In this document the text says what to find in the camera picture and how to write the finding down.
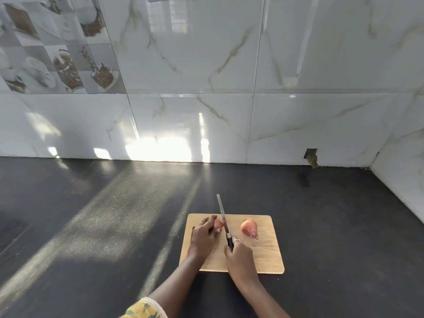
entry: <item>black knife handle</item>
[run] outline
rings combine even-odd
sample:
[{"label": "black knife handle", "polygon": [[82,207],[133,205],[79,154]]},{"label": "black knife handle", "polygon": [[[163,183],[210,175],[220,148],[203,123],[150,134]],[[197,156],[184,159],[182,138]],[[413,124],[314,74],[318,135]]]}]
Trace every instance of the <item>black knife handle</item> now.
[{"label": "black knife handle", "polygon": [[227,238],[228,246],[230,247],[231,251],[234,249],[234,243],[233,243],[233,237]]}]

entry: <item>dark countertop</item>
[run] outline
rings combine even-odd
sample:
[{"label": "dark countertop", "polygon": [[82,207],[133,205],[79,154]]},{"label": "dark countertop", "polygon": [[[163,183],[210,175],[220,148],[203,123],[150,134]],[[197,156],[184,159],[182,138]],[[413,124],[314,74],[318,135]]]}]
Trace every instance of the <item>dark countertop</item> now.
[{"label": "dark countertop", "polygon": [[[295,317],[422,317],[424,225],[370,171],[0,158],[0,212],[29,227],[0,254],[0,316],[118,317],[177,267],[188,213],[267,214]],[[182,317],[255,317],[200,272]]]}]

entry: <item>knife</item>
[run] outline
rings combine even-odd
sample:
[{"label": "knife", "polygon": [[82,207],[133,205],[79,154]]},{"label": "knife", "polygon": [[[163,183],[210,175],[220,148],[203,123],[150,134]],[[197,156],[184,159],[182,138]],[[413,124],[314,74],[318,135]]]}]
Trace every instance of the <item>knife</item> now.
[{"label": "knife", "polygon": [[230,230],[228,229],[227,219],[225,218],[224,207],[222,206],[221,197],[219,196],[219,194],[216,194],[216,197],[218,199],[219,209],[221,211],[222,222],[224,223],[228,246],[230,247],[231,251],[233,251],[234,249],[233,236],[231,235]]}]

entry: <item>cutting board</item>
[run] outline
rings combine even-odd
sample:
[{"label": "cutting board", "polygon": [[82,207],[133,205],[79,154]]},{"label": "cutting board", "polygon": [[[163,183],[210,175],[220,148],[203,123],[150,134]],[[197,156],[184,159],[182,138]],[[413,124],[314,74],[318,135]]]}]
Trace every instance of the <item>cutting board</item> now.
[{"label": "cutting board", "polygon": [[[210,215],[211,214],[201,213],[191,213],[188,215],[183,246],[181,249],[180,263],[187,257],[193,227]],[[217,216],[218,219],[222,221],[221,215],[217,214]],[[258,273],[281,274],[284,272],[283,259],[281,258],[280,249],[278,247],[274,225],[272,224],[272,219],[269,215],[225,214],[225,216],[227,218],[227,224],[231,234],[236,235],[245,245],[252,248],[253,258],[255,260],[256,270]],[[246,219],[252,219],[256,222],[258,226],[258,240],[248,237],[241,232],[241,223]],[[222,228],[222,232],[215,242],[214,249],[200,270],[228,272],[224,254],[224,246],[226,245],[227,239],[225,237],[225,230]]]}]

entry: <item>left hand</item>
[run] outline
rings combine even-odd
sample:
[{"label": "left hand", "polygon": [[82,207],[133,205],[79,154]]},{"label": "left hand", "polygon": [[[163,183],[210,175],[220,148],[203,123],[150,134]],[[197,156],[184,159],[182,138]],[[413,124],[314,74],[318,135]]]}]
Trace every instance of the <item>left hand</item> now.
[{"label": "left hand", "polygon": [[222,230],[221,228],[214,229],[213,224],[216,218],[216,215],[211,215],[209,218],[204,218],[193,229],[187,257],[195,257],[197,260],[199,260],[199,262],[201,262],[201,265],[204,264],[207,257],[212,252],[216,237]]}]

